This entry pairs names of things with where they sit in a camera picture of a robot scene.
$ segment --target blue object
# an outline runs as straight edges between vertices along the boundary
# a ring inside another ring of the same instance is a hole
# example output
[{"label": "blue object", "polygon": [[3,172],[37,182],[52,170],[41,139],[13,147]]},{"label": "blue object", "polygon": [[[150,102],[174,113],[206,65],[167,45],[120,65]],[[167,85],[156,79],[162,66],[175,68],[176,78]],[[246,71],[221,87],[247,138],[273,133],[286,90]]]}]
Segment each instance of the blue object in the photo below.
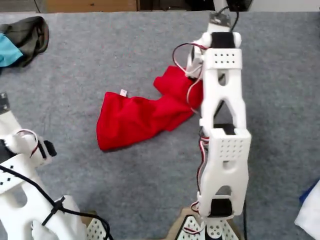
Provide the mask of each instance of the blue object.
[{"label": "blue object", "polygon": [[0,68],[10,66],[22,56],[23,53],[19,48],[4,34],[0,33]]},{"label": "blue object", "polygon": [[309,193],[312,191],[312,189],[314,189],[314,187],[317,185],[317,183],[319,182],[320,178],[318,178],[315,183],[307,190],[305,191],[300,197],[299,197],[299,201],[301,204],[303,204],[306,200],[306,198],[308,197]]}]

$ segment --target cable tie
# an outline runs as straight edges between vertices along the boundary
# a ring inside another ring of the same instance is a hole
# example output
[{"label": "cable tie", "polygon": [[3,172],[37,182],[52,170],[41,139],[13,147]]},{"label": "cable tie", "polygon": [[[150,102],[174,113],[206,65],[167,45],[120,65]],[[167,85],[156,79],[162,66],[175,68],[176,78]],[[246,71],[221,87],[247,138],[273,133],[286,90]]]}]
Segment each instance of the cable tie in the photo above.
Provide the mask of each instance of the cable tie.
[{"label": "cable tie", "polygon": [[60,200],[58,200],[58,201],[56,201],[54,203],[50,214],[45,218],[45,220],[41,224],[42,226],[45,226],[47,224],[47,222],[51,219],[51,217],[58,212],[58,210],[63,210],[63,208],[64,208],[64,205],[63,205],[64,200],[65,200],[65,197],[63,196]]}]

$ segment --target perforated plate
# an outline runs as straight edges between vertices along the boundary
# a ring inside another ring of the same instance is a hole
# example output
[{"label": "perforated plate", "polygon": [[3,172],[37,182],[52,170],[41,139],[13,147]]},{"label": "perforated plate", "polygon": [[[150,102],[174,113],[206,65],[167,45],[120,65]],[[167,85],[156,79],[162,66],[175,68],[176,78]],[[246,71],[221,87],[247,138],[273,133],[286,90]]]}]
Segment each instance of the perforated plate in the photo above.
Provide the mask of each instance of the perforated plate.
[{"label": "perforated plate", "polygon": [[205,231],[203,230],[200,234],[192,235],[183,231],[183,228],[190,228],[192,230],[198,231],[200,226],[194,216],[187,216],[184,221],[184,225],[181,227],[180,232],[177,235],[176,240],[201,240],[205,239]]},{"label": "perforated plate", "polygon": [[187,216],[180,232],[177,234],[176,240],[205,240],[205,231],[207,231],[207,234],[211,239],[239,240],[226,220],[210,219],[208,225],[206,226],[206,229],[204,229],[200,234],[196,235],[191,235],[184,232],[184,227],[190,228],[195,231],[197,230],[197,228],[200,228],[194,216]]},{"label": "perforated plate", "polygon": [[210,221],[206,231],[212,239],[218,239],[222,235],[223,240],[238,240],[237,235],[226,220]]},{"label": "perforated plate", "polygon": [[93,219],[86,228],[87,240],[104,240],[106,235],[106,230],[99,220]]}]

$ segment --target table surface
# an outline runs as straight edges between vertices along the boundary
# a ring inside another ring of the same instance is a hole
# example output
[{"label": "table surface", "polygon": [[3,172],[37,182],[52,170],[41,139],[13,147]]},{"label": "table surface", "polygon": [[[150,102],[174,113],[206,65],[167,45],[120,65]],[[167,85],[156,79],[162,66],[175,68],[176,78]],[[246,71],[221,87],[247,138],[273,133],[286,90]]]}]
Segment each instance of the table surface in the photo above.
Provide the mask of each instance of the table surface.
[{"label": "table surface", "polygon": [[[0,23],[29,16],[0,14]],[[48,193],[72,195],[81,210],[96,210],[115,239],[165,237],[180,209],[196,199],[199,118],[107,153],[98,148],[96,122],[106,91],[159,98],[153,80],[172,64],[175,46],[206,30],[208,12],[43,17],[47,51],[25,68],[4,69],[0,81],[22,126],[55,144],[54,162],[39,169]],[[320,14],[245,12],[235,31],[242,35],[252,134],[248,238],[309,240],[294,220],[299,196],[319,177]],[[186,57],[185,49],[178,60]],[[226,109],[217,119],[224,120]]]}]

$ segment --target cloth tag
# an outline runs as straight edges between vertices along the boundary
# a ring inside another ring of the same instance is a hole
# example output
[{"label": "cloth tag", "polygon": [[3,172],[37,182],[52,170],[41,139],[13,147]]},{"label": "cloth tag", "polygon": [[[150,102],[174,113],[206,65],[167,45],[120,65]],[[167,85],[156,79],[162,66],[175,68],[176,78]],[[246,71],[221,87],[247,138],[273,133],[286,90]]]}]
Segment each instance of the cloth tag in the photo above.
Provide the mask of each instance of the cloth tag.
[{"label": "cloth tag", "polygon": [[121,89],[120,95],[126,97],[127,93],[128,93],[128,91]]}]

